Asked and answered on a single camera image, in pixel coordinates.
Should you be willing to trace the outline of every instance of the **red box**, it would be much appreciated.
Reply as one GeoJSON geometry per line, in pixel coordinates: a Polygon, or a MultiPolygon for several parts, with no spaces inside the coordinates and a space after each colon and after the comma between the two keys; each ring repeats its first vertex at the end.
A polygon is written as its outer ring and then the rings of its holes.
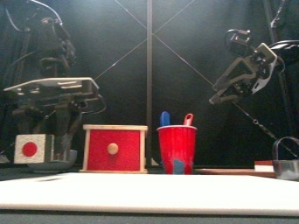
{"type": "Polygon", "coordinates": [[[84,125],[81,172],[145,172],[146,126],[84,125]]]}

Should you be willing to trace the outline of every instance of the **black backdrop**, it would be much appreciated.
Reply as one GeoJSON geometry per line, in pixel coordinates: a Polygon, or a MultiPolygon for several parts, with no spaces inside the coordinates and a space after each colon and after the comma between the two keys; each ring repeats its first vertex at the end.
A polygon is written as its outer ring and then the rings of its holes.
{"type": "MultiPolygon", "coordinates": [[[[82,124],[125,124],[149,126],[150,155],[160,162],[156,128],[162,111],[170,114],[172,124],[182,123],[193,113],[192,125],[199,129],[195,164],[204,167],[249,167],[255,160],[271,159],[273,139],[252,123],[252,118],[275,133],[276,137],[296,135],[297,65],[285,70],[287,93],[291,108],[285,107],[281,85],[275,75],[267,86],[239,103],[212,106],[215,94],[211,85],[236,58],[224,46],[229,29],[251,30],[253,46],[271,44],[265,3],[260,0],[60,0],[41,1],[58,13],[76,47],[77,63],[70,76],[92,77],[106,100],[100,115],[86,115],[82,124]],[[152,27],[148,51],[146,28],[152,27]],[[150,65],[152,86],[148,82],[150,65]],[[148,110],[146,89],[152,90],[148,110]]],[[[272,16],[280,1],[271,2],[272,16]]],[[[25,1],[5,1],[18,27],[26,25],[30,5],[25,1]]],[[[0,77],[1,89],[38,75],[33,60],[6,74],[9,64],[20,57],[25,35],[16,32],[0,4],[0,77]]],[[[277,40],[297,39],[297,1],[289,0],[279,26],[277,40]]],[[[50,16],[46,10],[41,15],[50,16]]],[[[32,35],[29,48],[38,43],[32,35]]],[[[17,130],[10,117],[13,106],[1,98],[1,149],[8,149],[17,130]]],[[[78,130],[72,148],[82,159],[85,133],[78,130]]]]}

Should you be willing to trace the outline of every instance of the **cable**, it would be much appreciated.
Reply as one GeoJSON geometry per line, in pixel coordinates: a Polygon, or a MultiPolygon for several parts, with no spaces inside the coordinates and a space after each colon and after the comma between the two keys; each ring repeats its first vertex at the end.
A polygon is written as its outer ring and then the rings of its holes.
{"type": "Polygon", "coordinates": [[[8,18],[8,21],[9,21],[9,24],[12,25],[13,29],[18,32],[29,32],[30,29],[28,27],[24,28],[24,30],[18,29],[17,26],[14,25],[14,22],[12,20],[12,17],[10,17],[10,13],[8,11],[6,8],[4,8],[4,11],[5,11],[5,15],[6,15],[6,18],[8,18]]]}
{"type": "Polygon", "coordinates": [[[283,65],[281,71],[277,71],[277,74],[281,74],[284,72],[284,70],[285,70],[285,62],[281,59],[281,57],[279,57],[279,56],[276,57],[276,59],[280,61],[280,64],[283,65]]]}
{"type": "Polygon", "coordinates": [[[98,110],[94,110],[94,111],[89,111],[89,112],[81,112],[82,115],[94,115],[94,114],[98,114],[98,113],[101,113],[102,111],[106,110],[106,102],[105,102],[105,99],[102,98],[102,96],[100,94],[97,95],[97,98],[102,102],[102,105],[104,105],[102,109],[98,109],[98,110]]]}
{"type": "Polygon", "coordinates": [[[276,21],[280,19],[279,16],[280,16],[280,13],[281,13],[281,11],[283,11],[285,2],[287,2],[287,0],[281,0],[281,3],[280,3],[280,5],[279,5],[279,9],[277,9],[277,11],[276,11],[275,18],[273,18],[273,20],[272,20],[272,22],[271,22],[271,28],[272,28],[272,29],[276,28],[276,21]]]}
{"type": "Polygon", "coordinates": [[[34,0],[28,0],[28,1],[41,5],[44,8],[46,8],[54,14],[54,16],[58,19],[58,22],[61,24],[61,17],[60,17],[58,13],[54,11],[54,9],[49,5],[46,5],[44,3],[40,3],[38,1],[34,1],[34,0]]]}
{"type": "Polygon", "coordinates": [[[279,42],[275,42],[271,46],[279,46],[279,45],[283,45],[283,44],[287,44],[287,45],[299,45],[299,40],[283,40],[283,41],[279,41],[279,42]]]}
{"type": "Polygon", "coordinates": [[[4,77],[9,74],[10,69],[13,68],[13,66],[25,58],[28,58],[29,56],[32,56],[33,54],[36,54],[38,51],[34,52],[28,52],[21,58],[18,58],[6,68],[5,73],[4,73],[4,77]]]}

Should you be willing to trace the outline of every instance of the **red dot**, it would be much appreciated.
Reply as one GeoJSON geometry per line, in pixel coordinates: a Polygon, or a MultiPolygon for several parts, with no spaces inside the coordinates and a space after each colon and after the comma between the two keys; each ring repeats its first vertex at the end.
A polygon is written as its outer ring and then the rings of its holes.
{"type": "Polygon", "coordinates": [[[22,154],[29,158],[34,155],[37,151],[37,146],[34,143],[29,142],[22,146],[22,154]]]}

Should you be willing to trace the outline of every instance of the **red cup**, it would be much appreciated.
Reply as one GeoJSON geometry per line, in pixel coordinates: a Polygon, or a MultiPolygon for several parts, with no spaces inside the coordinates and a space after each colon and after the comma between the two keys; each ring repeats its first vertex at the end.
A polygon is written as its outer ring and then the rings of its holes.
{"type": "Polygon", "coordinates": [[[157,129],[165,174],[192,174],[196,128],[169,125],[157,129]]]}

